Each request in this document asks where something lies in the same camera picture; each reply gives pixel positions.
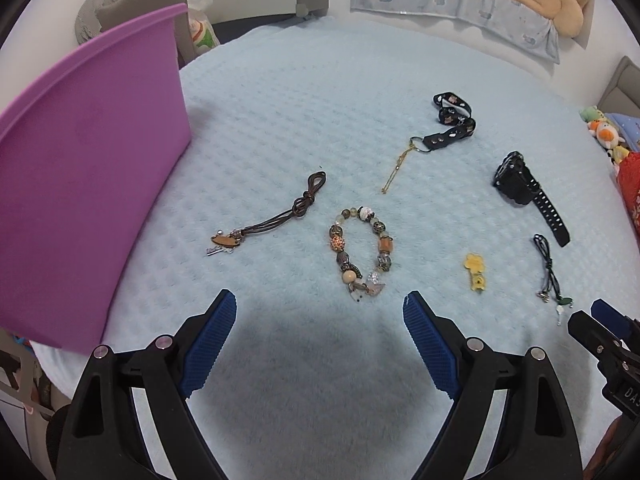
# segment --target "blue gripper pad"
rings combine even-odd
[[[185,354],[182,380],[178,385],[184,397],[190,397],[195,390],[204,386],[235,322],[236,297],[228,292]]]
[[[591,305],[591,317],[603,325],[618,339],[631,336],[631,322],[604,300],[596,300]]]
[[[404,298],[402,316],[436,388],[457,399],[460,382],[456,357],[413,293]]]

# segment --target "black lanyard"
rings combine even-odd
[[[396,173],[398,173],[405,157],[410,152],[431,153],[433,150],[444,148],[456,140],[464,139],[474,134],[476,121],[471,118],[471,106],[469,106],[469,103],[464,99],[461,99],[453,92],[444,92],[444,94],[434,95],[433,102],[440,109],[438,112],[438,120],[440,123],[451,127],[442,134],[427,135],[426,137],[411,137],[411,139],[409,139],[409,147],[398,157],[396,167],[382,188],[382,193],[386,193],[389,190],[391,182],[396,177]],[[415,142],[421,142],[424,148],[416,146]]]

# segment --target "black wristwatch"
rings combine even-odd
[[[542,191],[540,183],[533,178],[521,153],[511,152],[503,160],[500,168],[495,172],[494,187],[517,204],[527,205],[533,202],[551,228],[558,244],[564,247],[569,243],[569,231],[551,200]]]

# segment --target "beaded bracelet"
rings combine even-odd
[[[378,235],[378,260],[376,270],[369,273],[366,281],[362,279],[362,273],[349,261],[349,255],[344,251],[345,241],[342,236],[342,223],[351,217],[358,217],[363,222],[369,222],[373,232]],[[329,229],[331,248],[337,252],[335,261],[342,271],[342,281],[348,286],[351,297],[355,301],[363,298],[364,292],[368,296],[377,296],[385,287],[380,283],[378,272],[387,272],[391,268],[391,251],[394,250],[393,238],[386,232],[385,225],[376,218],[376,214],[370,207],[345,209],[337,216],[334,224]]]

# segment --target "orange bead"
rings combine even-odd
[[[331,238],[331,248],[332,250],[334,250],[335,252],[339,253],[341,251],[344,250],[344,238],[339,237],[339,236],[334,236],[333,238]]]
[[[394,250],[394,241],[391,238],[380,238],[378,240],[378,250],[381,253],[390,253]]]

